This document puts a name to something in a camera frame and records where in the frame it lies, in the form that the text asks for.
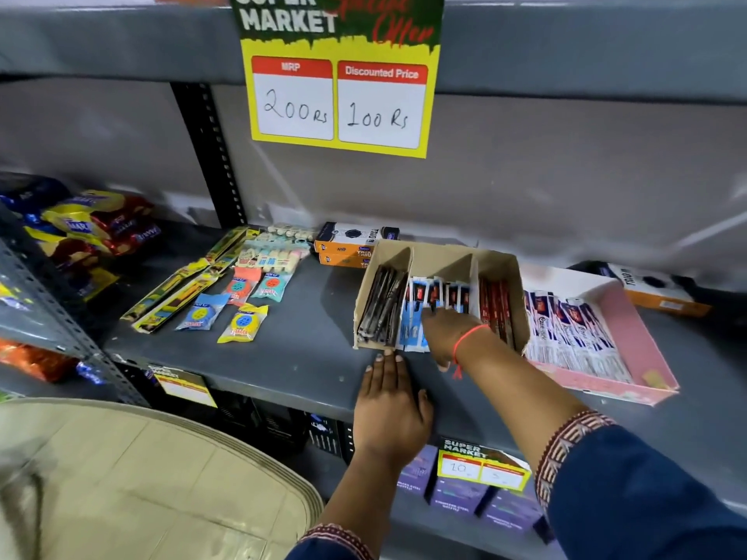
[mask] person's left hand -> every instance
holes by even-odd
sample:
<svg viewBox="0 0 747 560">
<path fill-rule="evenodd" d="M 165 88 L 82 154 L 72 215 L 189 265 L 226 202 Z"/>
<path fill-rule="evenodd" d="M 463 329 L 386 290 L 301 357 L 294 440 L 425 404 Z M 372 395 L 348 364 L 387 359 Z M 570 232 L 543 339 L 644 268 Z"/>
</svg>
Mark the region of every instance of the person's left hand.
<svg viewBox="0 0 747 560">
<path fill-rule="evenodd" d="M 425 389 L 412 396 L 407 364 L 387 349 L 368 366 L 358 393 L 352 439 L 356 455 L 383 459 L 397 474 L 428 441 L 433 406 Z"/>
</svg>

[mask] hand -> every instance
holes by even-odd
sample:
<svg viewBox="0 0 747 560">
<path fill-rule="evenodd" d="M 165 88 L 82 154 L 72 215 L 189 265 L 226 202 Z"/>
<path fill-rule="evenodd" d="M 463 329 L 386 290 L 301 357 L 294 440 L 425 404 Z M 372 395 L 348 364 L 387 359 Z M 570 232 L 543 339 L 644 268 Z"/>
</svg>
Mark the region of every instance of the hand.
<svg viewBox="0 0 747 560">
<path fill-rule="evenodd" d="M 442 371 L 449 367 L 454 344 L 472 328 L 481 324 L 480 320 L 471 314 L 445 308 L 438 308 L 436 311 L 425 308 L 421 313 L 421 319 L 430 354 Z"/>
<path fill-rule="evenodd" d="M 355 456 L 384 460 L 399 475 L 428 441 L 433 406 L 425 389 L 412 396 L 407 364 L 387 349 L 368 366 L 352 422 Z"/>
</svg>

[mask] purple box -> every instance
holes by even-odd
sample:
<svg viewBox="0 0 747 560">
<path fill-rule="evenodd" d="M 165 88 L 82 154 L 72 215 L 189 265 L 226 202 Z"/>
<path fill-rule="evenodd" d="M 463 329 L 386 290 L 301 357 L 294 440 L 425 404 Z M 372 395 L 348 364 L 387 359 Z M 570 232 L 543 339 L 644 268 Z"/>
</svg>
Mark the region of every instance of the purple box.
<svg viewBox="0 0 747 560">
<path fill-rule="evenodd" d="M 425 446 L 416 456 L 416 459 L 402 470 L 400 478 L 397 480 L 397 488 L 408 493 L 424 496 L 437 454 L 438 448 Z"/>
<path fill-rule="evenodd" d="M 534 496 L 531 484 L 527 484 L 523 493 L 501 489 L 490 500 L 482 513 L 487 523 L 524 531 L 542 517 L 542 508 Z"/>
<path fill-rule="evenodd" d="M 460 515 L 473 515 L 488 489 L 490 486 L 482 483 L 439 477 L 435 482 L 430 505 L 442 507 Z"/>
</svg>

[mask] person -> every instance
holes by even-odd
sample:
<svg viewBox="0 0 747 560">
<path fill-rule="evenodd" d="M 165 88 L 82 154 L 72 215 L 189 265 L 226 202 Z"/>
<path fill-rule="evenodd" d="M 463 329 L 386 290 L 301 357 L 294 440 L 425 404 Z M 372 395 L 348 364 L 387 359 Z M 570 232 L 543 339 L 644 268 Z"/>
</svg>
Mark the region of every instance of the person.
<svg viewBox="0 0 747 560">
<path fill-rule="evenodd" d="M 439 367 L 458 363 L 506 423 L 569 560 L 747 558 L 746 518 L 488 327 L 440 308 L 423 312 L 423 328 Z M 432 423 L 433 406 L 424 390 L 413 396 L 405 360 L 379 354 L 363 374 L 350 467 L 288 560 L 377 558 L 397 477 L 428 441 Z"/>
</svg>

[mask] sleeve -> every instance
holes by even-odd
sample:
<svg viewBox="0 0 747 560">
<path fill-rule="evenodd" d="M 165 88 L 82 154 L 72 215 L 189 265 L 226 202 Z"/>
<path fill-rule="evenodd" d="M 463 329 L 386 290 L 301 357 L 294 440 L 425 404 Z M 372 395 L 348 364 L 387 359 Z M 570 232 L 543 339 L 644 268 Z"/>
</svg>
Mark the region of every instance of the sleeve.
<svg viewBox="0 0 747 560">
<path fill-rule="evenodd" d="M 535 483 L 569 560 L 747 558 L 746 518 L 596 411 L 555 433 Z"/>
<path fill-rule="evenodd" d="M 339 525 L 317 525 L 299 539 L 285 560 L 374 560 L 368 547 Z"/>
</svg>

